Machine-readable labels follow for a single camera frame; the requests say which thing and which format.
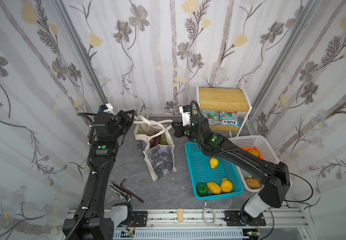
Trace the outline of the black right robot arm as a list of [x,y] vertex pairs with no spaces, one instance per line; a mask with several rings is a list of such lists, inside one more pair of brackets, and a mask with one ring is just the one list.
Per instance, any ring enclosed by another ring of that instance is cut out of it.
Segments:
[[288,166],[254,156],[235,145],[227,137],[211,131],[208,119],[200,112],[199,104],[193,100],[179,108],[181,122],[173,122],[174,136],[186,137],[196,143],[208,157],[221,157],[237,165],[260,181],[261,190],[250,198],[240,210],[241,216],[258,217],[268,208],[280,208],[291,187]]

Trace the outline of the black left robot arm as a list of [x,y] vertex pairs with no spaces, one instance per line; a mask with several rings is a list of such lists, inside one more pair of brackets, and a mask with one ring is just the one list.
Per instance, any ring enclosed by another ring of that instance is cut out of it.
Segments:
[[78,113],[90,124],[90,148],[86,157],[90,173],[75,213],[63,223],[67,240],[111,240],[115,228],[131,220],[129,203],[115,205],[109,217],[105,217],[104,201],[120,147],[118,139],[127,134],[135,115],[135,110],[119,111],[116,115],[103,110],[96,114]]

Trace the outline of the cream canvas grocery bag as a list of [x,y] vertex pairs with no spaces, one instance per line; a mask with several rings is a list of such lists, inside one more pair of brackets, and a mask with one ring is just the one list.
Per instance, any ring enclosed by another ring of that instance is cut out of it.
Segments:
[[[152,180],[177,171],[174,161],[174,142],[170,134],[172,120],[153,121],[142,115],[134,118],[134,134],[138,150],[147,164]],[[150,140],[161,135],[161,144],[150,148]]]

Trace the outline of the purple eggplant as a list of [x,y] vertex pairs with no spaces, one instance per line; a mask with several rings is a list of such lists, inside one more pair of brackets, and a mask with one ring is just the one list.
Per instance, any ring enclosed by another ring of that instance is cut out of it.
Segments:
[[162,136],[161,136],[161,135],[152,138],[152,139],[150,140],[150,148],[154,148],[154,147],[160,145],[160,144],[161,144],[161,141],[162,141],[161,139],[162,139]]

